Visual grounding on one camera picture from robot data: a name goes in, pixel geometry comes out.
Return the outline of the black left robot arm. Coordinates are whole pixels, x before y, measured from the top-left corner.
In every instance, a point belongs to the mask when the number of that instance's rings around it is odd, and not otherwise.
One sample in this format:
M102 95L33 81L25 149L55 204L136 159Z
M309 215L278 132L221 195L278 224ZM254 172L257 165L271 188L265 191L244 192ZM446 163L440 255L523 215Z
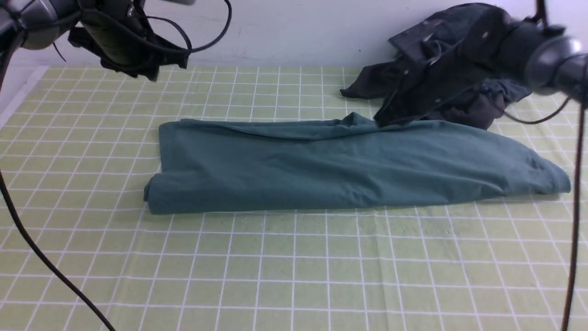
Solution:
M156 34L142 0L3 0L1 77L16 50L44 50L63 34L96 55L105 69L156 81L159 69L185 69L186 50Z

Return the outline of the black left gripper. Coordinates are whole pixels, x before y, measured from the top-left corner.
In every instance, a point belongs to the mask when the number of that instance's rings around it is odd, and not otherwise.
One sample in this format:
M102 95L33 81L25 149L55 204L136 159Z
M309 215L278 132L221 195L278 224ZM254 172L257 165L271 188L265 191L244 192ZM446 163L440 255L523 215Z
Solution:
M143 0L79 0L78 4L81 26L71 29L68 41L99 57L103 68L149 81L158 79L162 66L187 68L183 49L154 32Z

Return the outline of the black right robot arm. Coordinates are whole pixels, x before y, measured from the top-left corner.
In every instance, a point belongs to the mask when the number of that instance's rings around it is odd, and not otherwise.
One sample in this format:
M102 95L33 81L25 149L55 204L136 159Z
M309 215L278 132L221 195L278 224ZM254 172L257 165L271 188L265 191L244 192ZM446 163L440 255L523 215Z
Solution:
M542 96L562 92L585 103L585 57L581 44L565 35L565 27L515 21L493 6L481 13L464 39L409 69L374 121L388 126L420 119L492 75L513 79Z

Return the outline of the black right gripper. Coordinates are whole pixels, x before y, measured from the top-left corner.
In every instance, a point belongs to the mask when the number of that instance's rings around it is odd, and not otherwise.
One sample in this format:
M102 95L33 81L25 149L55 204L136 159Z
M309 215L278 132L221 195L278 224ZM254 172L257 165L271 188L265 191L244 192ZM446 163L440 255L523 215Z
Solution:
M396 80L374 121L491 125L524 98L523 84L494 67L499 48L518 27L502 9L445 9L392 36L399 52Z

